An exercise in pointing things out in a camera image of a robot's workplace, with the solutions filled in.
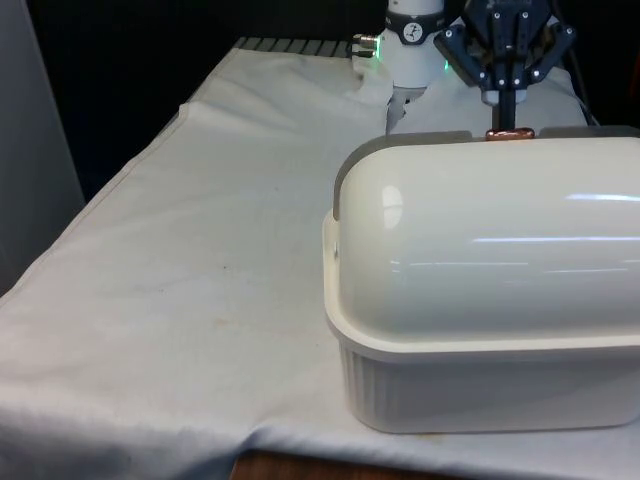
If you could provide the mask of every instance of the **white tablecloth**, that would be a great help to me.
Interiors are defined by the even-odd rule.
[[[385,130],[391,83],[367,65],[232,51],[1,300],[0,478],[223,479],[250,448],[473,478],[638,477],[640,424],[393,436],[348,412],[321,222],[343,160]],[[470,94],[451,75],[433,88],[439,105]],[[553,98],[556,125],[582,121]],[[456,128],[476,110],[426,117]],[[422,128],[421,114],[405,120]]]

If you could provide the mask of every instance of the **cable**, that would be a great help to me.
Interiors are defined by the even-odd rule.
[[[547,77],[545,79],[545,82],[553,83],[555,86],[559,87],[560,90],[563,93],[566,93],[567,95],[575,98],[578,101],[578,103],[580,104],[580,106],[582,107],[582,111],[584,112],[584,115],[587,117],[587,122],[588,123],[593,124],[596,127],[602,126],[600,124],[600,122],[598,121],[598,119],[595,117],[595,115],[593,115],[593,113],[591,113],[591,109],[589,108],[589,106],[578,95],[576,95],[574,92],[569,90],[567,87],[565,87],[563,84],[561,84],[559,81],[557,81],[554,78]]]
[[[551,0],[551,8],[553,10],[553,14],[556,16],[558,21],[564,24],[565,23],[564,15],[562,15],[562,10],[560,10],[560,5],[558,4],[558,0]],[[583,108],[585,108],[586,111],[589,112],[589,114],[591,115],[591,118],[595,119],[593,114],[591,114],[591,103],[589,102],[587,87],[584,82],[584,77],[582,76],[582,70],[580,69],[580,63],[578,62],[578,56],[576,55],[576,51],[574,50],[573,46],[569,49],[569,60],[573,65],[576,83],[578,84],[578,89],[580,90],[579,92],[580,103],[583,105]]]

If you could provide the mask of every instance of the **white container lid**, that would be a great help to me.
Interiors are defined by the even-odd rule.
[[[640,345],[640,139],[419,138],[341,173],[334,330],[394,352]]]

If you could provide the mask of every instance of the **white plastic bin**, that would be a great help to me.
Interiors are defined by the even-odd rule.
[[[640,139],[432,140],[354,153],[324,224],[354,414],[395,433],[634,420]]]

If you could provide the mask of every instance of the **black curtain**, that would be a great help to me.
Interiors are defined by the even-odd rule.
[[[348,39],[383,28],[387,0],[30,0],[85,195],[171,120],[240,36]],[[454,18],[464,0],[449,0]],[[640,125],[628,91],[633,0],[565,0],[594,114]]]

